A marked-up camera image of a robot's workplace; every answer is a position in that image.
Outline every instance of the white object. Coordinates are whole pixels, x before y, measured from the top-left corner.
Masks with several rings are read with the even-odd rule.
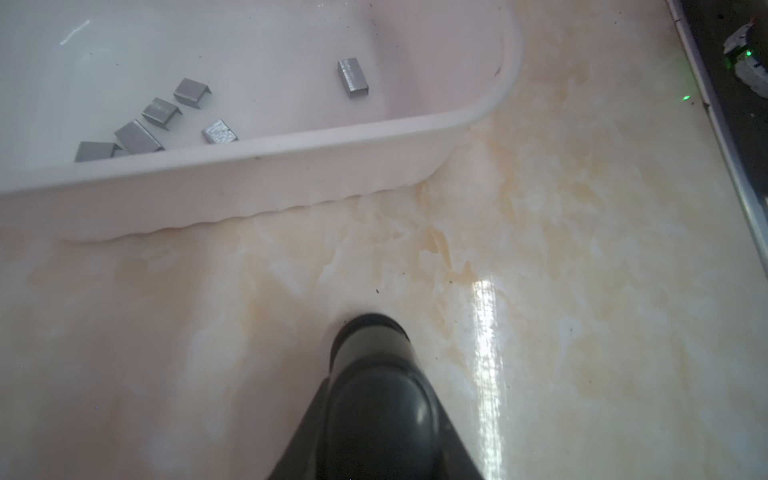
[[[510,1],[5,2],[0,225],[101,240],[417,183],[509,91]],[[73,163],[183,77],[216,93],[153,130],[167,151]],[[240,141],[205,145],[211,118]]]

